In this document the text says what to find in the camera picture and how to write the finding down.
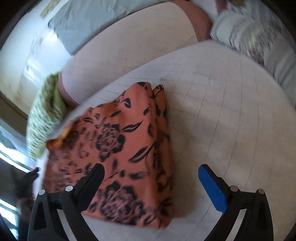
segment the person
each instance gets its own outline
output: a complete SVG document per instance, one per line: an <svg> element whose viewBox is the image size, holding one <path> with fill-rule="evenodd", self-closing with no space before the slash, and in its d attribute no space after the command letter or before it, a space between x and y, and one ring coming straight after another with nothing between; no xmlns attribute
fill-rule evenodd
<svg viewBox="0 0 296 241"><path fill-rule="evenodd" d="M17 207L19 212L18 223L18 240L27 241L30 218L34 206L34 197L32 192L32 184L38 177L39 168L35 168L33 171L26 173L21 180L16 180L16 197Z"/></svg>

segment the screw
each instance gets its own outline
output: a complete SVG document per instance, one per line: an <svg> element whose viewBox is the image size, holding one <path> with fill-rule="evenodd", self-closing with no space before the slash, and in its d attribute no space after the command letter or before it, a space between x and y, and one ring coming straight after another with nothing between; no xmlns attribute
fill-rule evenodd
<svg viewBox="0 0 296 241"><path fill-rule="evenodd" d="M45 193L45 190L42 189L42 190L39 191L38 194L39 194L39 195L43 195L44 193Z"/></svg>
<svg viewBox="0 0 296 241"><path fill-rule="evenodd" d="M73 190L73 186L67 186L67 187L65 188L65 190L66 190L66 192L70 192L70 191Z"/></svg>
<svg viewBox="0 0 296 241"><path fill-rule="evenodd" d="M237 192L239 189L236 186L231 186L230 190L233 192Z"/></svg>
<svg viewBox="0 0 296 241"><path fill-rule="evenodd" d="M265 193L265 191L264 191L263 189L258 189L258 192L259 192L260 194L264 194L264 193Z"/></svg>

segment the green patterned cloth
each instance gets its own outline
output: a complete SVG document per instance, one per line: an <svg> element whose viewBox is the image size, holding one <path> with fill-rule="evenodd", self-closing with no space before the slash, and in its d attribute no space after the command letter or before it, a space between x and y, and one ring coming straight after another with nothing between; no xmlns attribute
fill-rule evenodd
<svg viewBox="0 0 296 241"><path fill-rule="evenodd" d="M45 142L67 114L58 88L59 74L50 75L32 104L27 123L28 154L36 159L45 149Z"/></svg>

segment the orange floral fabric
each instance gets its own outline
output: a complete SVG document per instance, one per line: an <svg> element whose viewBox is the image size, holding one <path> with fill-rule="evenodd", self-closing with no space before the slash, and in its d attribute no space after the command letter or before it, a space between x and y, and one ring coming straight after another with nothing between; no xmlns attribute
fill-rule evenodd
<svg viewBox="0 0 296 241"><path fill-rule="evenodd" d="M84 215L140 227L167 227L172 170L162 85L139 82L112 103L89 108L49 141L43 188L62 191L96 163L104 180Z"/></svg>

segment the folded cloth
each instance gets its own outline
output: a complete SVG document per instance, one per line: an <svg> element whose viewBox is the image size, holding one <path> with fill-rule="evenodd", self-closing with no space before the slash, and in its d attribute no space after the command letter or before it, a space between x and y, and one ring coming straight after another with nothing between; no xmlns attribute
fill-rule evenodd
<svg viewBox="0 0 296 241"><path fill-rule="evenodd" d="M32 158L41 156L46 140L68 113L58 81L59 74L47 77L32 104L26 131L27 151Z"/></svg>
<svg viewBox="0 0 296 241"><path fill-rule="evenodd" d="M165 93L145 82L115 101L89 108L50 150L43 188L75 185L96 163L104 180L84 215L140 227L167 227L172 219L172 170Z"/></svg>

